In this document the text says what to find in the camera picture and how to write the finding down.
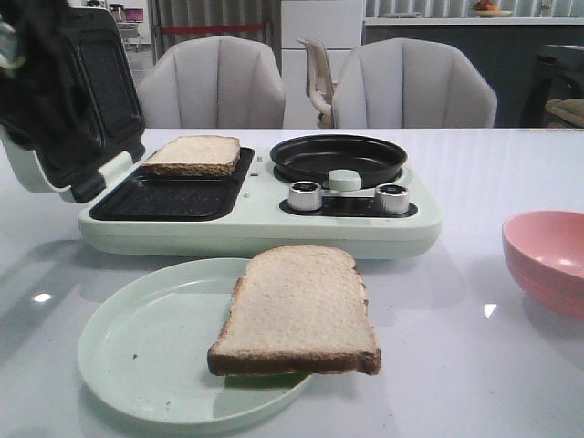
light green plate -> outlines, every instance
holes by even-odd
[[[133,417],[199,432],[248,425],[291,403],[307,374],[224,378],[207,368],[207,350],[247,262],[215,258],[167,267],[110,297],[79,341],[79,369],[91,390]]]

fruit bowl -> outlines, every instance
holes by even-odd
[[[584,319],[584,214],[513,216],[503,225],[503,249],[523,290],[558,313]]]
[[[478,11],[476,9],[473,10],[476,16],[480,16],[481,18],[494,18],[498,16],[510,16],[513,14],[513,11]]]

frying pan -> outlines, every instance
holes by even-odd
[[[327,187],[329,172],[347,169],[359,174],[361,187],[393,180],[407,159],[389,141],[348,134],[309,135],[272,148],[276,171],[291,182],[308,180]]]

glossy tabletop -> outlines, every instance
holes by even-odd
[[[148,130],[143,143],[154,151],[187,133],[234,135],[253,148],[315,132]],[[219,436],[584,436],[584,322],[526,296],[501,246],[513,214],[584,211],[584,131],[351,133],[408,152],[443,208],[442,234],[414,259],[358,261],[380,375],[315,376],[282,412]],[[91,248],[78,231],[83,207],[26,192],[1,152],[0,205],[0,436],[174,436],[97,399],[78,371],[78,341],[121,287],[191,259]]]

chair backrest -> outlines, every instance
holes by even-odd
[[[171,47],[138,86],[147,128],[282,128],[272,49],[232,36]]]
[[[297,41],[304,45],[307,51],[307,96],[314,108],[328,116],[327,124],[332,125],[330,105],[334,88],[327,50],[316,39],[300,38]]]
[[[332,108],[338,128],[491,128],[496,94],[459,49],[394,38],[351,51]]]

